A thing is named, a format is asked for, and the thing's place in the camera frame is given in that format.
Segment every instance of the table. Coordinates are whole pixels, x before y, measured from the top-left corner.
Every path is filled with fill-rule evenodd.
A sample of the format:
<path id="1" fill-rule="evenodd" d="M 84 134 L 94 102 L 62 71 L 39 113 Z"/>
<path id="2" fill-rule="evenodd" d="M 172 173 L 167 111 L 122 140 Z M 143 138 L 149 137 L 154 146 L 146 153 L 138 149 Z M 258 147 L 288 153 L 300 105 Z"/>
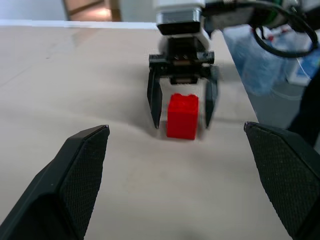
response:
<path id="1" fill-rule="evenodd" d="M 174 92 L 162 80 L 154 129 L 147 101 L 155 29 L 0 27 L 0 221 L 69 136 L 108 124 L 88 240 L 289 240 L 260 183 L 243 131 L 256 121 L 221 32 L 212 49 L 219 101 L 195 141 L 165 136 Z"/>

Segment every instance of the red block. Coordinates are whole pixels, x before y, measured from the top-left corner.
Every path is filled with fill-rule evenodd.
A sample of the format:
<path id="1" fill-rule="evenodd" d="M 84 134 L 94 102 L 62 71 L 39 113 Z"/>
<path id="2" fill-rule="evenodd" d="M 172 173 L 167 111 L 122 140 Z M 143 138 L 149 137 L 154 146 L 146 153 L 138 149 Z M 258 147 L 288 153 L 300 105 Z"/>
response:
<path id="1" fill-rule="evenodd" d="M 198 126 L 198 111 L 199 98 L 196 95 L 173 94 L 168 106 L 166 136 L 194 140 Z"/>

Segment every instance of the floor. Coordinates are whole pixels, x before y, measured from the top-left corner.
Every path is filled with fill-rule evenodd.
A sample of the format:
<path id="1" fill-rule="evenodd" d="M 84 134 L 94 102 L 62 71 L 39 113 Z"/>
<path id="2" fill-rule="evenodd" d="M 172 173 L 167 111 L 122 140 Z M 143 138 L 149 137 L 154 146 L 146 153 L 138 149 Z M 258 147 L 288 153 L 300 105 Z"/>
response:
<path id="1" fill-rule="evenodd" d="M 259 123 L 286 129 L 299 111 L 304 89 L 303 86 L 284 82 L 274 86 L 269 95 L 247 94 Z M 320 138 L 314 149 L 320 154 Z"/>
<path id="2" fill-rule="evenodd" d="M 91 6 L 70 16 L 71 21 L 81 22 L 120 22 L 119 10 L 107 9 L 104 2 Z"/>

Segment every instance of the wall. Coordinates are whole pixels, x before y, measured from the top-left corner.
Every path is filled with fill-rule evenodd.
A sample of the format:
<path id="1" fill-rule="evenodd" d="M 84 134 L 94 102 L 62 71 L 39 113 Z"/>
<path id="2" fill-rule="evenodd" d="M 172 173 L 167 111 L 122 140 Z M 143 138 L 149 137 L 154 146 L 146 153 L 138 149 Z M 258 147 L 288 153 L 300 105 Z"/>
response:
<path id="1" fill-rule="evenodd" d="M 104 5 L 106 9 L 111 9 L 110 0 L 104 0 Z"/>
<path id="2" fill-rule="evenodd" d="M 63 0 L 0 0 L 2 20 L 67 20 Z"/>
<path id="3" fill-rule="evenodd" d="M 100 0 L 65 0 L 66 7 L 69 11 L 87 6 L 92 3 L 99 2 Z"/>
<path id="4" fill-rule="evenodd" d="M 120 0 L 121 18 L 124 22 L 155 22 L 153 0 Z"/>
<path id="5" fill-rule="evenodd" d="M 119 1 L 120 0 L 105 0 L 105 1 L 108 1 L 109 4 L 110 4 L 110 9 L 120 9 L 120 4 L 119 4 Z"/>

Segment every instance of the textured rubber pad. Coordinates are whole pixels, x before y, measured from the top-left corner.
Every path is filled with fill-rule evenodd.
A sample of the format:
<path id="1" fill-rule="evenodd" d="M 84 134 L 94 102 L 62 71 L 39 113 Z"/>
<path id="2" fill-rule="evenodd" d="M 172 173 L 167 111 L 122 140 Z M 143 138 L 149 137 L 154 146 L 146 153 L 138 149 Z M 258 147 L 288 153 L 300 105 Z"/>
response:
<path id="1" fill-rule="evenodd" d="M 249 124 L 245 132 L 262 186 L 287 232 L 294 237 L 320 197 L 320 181 L 274 131 Z"/>
<path id="2" fill-rule="evenodd" d="M 107 128 L 87 139 L 60 188 L 60 198 L 76 232 L 84 238 L 94 209 L 103 172 Z"/>

